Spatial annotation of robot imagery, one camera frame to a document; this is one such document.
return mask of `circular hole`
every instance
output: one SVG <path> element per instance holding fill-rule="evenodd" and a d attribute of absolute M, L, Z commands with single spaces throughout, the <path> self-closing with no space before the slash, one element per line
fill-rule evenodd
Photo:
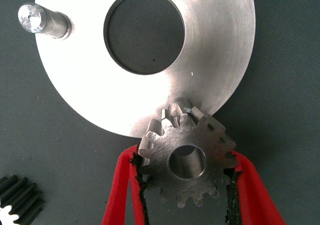
<path fill-rule="evenodd" d="M 176 60 L 185 30 L 180 13 L 169 0 L 117 0 L 106 16 L 103 36 L 121 67 L 149 75 Z"/>
<path fill-rule="evenodd" d="M 184 145 L 171 154 L 170 170 L 181 179 L 200 177 L 206 167 L 206 156 L 203 151 L 193 145 Z"/>

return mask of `steel plate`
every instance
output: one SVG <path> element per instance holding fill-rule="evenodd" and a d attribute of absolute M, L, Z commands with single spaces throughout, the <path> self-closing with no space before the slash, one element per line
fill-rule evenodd
<path fill-rule="evenodd" d="M 168 0 L 183 20 L 184 44 L 172 65 L 152 75 L 123 69 L 105 46 L 104 22 L 116 1 L 35 0 L 73 23 L 66 40 L 36 35 L 44 68 L 66 102 L 95 125 L 137 138 L 176 98 L 214 114 L 248 66 L 254 0 Z"/>

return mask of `gray background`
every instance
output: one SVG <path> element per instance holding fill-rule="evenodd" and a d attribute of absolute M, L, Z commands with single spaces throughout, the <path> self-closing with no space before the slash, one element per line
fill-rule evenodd
<path fill-rule="evenodd" d="M 0 0 L 0 177 L 37 182 L 46 204 L 34 225 L 97 225 L 117 157 L 139 142 L 73 111 L 42 66 L 35 37 Z M 255 0 L 256 39 L 240 86 L 216 117 L 255 164 L 290 225 L 320 220 L 320 0 Z M 177 209 L 146 193 L 151 225 L 224 224 L 224 196 Z M 134 224 L 129 201 L 127 224 Z"/>

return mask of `large gear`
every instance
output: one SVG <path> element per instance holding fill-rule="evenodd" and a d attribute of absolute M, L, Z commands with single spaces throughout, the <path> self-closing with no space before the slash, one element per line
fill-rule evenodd
<path fill-rule="evenodd" d="M 42 211 L 42 192 L 16 176 L 0 179 L 0 225 L 30 225 Z"/>
<path fill-rule="evenodd" d="M 174 113 L 163 109 L 161 121 L 150 121 L 138 149 L 140 172 L 150 174 L 152 184 L 160 187 L 161 202 L 176 196 L 183 208 L 192 197 L 200 207 L 203 194 L 217 198 L 217 183 L 229 183 L 224 169 L 237 165 L 230 153 L 236 144 L 222 124 L 198 108 L 178 105 Z"/>

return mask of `metal pin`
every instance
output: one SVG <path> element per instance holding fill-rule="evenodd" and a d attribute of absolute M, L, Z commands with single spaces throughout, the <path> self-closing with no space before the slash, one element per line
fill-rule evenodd
<path fill-rule="evenodd" d="M 27 32 L 48 35 L 54 39 L 66 39 L 72 30 L 70 19 L 66 15 L 34 2 L 25 3 L 20 7 L 18 19 Z"/>

